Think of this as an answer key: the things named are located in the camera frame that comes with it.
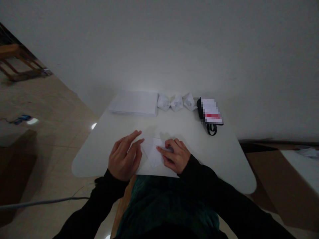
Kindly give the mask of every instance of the folded paper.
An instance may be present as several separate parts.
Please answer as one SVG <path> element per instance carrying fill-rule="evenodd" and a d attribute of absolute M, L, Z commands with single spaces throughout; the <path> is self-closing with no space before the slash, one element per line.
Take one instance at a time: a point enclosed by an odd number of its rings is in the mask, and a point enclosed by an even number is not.
<path fill-rule="evenodd" d="M 184 97 L 183 97 L 183 102 L 184 102 L 184 106 L 189 110 L 189 111 L 193 111 L 195 109 L 197 109 L 196 103 L 194 101 L 193 95 L 192 93 L 187 93 Z"/>
<path fill-rule="evenodd" d="M 182 96 L 181 95 L 175 96 L 175 98 L 170 103 L 170 106 L 172 107 L 172 110 L 174 112 L 177 112 L 181 110 L 182 108 L 184 108 Z"/>
<path fill-rule="evenodd" d="M 146 154 L 147 159 L 149 160 L 150 165 L 153 168 L 164 164 L 163 157 L 156 149 L 157 146 L 160 146 L 162 149 L 173 152 L 171 148 L 165 148 L 165 140 L 159 138 L 153 138 L 148 136 L 142 136 L 144 138 L 144 142 L 141 143 L 141 146 Z"/>
<path fill-rule="evenodd" d="M 161 110 L 167 111 L 170 107 L 170 102 L 165 94 L 159 94 L 159 99 L 157 101 L 157 107 Z"/>

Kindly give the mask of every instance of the cardboard box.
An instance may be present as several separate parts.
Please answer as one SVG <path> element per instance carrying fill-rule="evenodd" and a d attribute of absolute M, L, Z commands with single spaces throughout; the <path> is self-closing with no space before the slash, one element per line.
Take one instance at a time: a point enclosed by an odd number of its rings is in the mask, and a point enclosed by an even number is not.
<path fill-rule="evenodd" d="M 9 147 L 0 147 L 0 205 L 19 203 L 37 160 L 36 132 L 28 130 Z M 0 227 L 12 222 L 17 210 L 0 212 Z"/>
<path fill-rule="evenodd" d="M 254 202 L 279 214 L 287 226 L 319 232 L 319 196 L 280 152 L 296 145 L 246 144 L 242 148 L 257 180 L 251 195 Z"/>

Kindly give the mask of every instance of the hand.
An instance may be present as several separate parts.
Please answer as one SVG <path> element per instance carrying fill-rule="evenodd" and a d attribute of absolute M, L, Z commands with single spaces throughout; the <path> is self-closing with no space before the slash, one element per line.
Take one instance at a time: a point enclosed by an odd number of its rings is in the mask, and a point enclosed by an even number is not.
<path fill-rule="evenodd" d="M 132 146 L 131 143 L 141 133 L 142 131 L 135 130 L 130 135 L 115 142 L 108 166 L 113 177 L 121 181 L 129 181 L 139 168 L 142 158 L 141 143 L 144 139 L 136 141 Z"/>
<path fill-rule="evenodd" d="M 177 174 L 181 174 L 186 167 L 191 153 L 186 148 L 183 141 L 169 139 L 165 141 L 165 148 L 172 147 L 174 153 L 168 152 L 157 146 L 156 149 L 163 155 L 164 165 Z"/>

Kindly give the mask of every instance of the gray cable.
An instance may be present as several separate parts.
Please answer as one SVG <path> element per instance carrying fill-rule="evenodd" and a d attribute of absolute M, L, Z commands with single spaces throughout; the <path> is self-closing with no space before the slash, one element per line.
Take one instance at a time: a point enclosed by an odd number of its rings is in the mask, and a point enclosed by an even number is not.
<path fill-rule="evenodd" d="M 78 198 L 77 197 L 69 197 L 69 198 L 47 200 L 47 201 L 23 202 L 23 203 L 17 203 L 17 204 L 9 204 L 9 205 L 0 206 L 0 211 L 13 210 L 13 209 L 18 209 L 18 208 L 22 208 L 22 207 L 29 207 L 29 206 L 42 205 L 42 204 L 57 203 L 57 202 L 68 201 L 68 200 L 81 200 L 81 199 L 90 199 L 90 198 L 88 198 L 88 197 L 78 197 Z"/>

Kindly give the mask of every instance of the left hand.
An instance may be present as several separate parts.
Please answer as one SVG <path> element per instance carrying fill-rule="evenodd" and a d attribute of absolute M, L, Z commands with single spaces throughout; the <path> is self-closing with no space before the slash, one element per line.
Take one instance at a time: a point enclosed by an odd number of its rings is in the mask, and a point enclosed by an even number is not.
<path fill-rule="evenodd" d="M 141 133 L 142 131 L 135 130 L 130 135 L 115 142 L 108 166 L 113 177 L 121 181 L 129 181 L 139 168 L 142 158 L 141 143 L 144 139 L 136 141 L 132 146 L 131 143 Z"/>

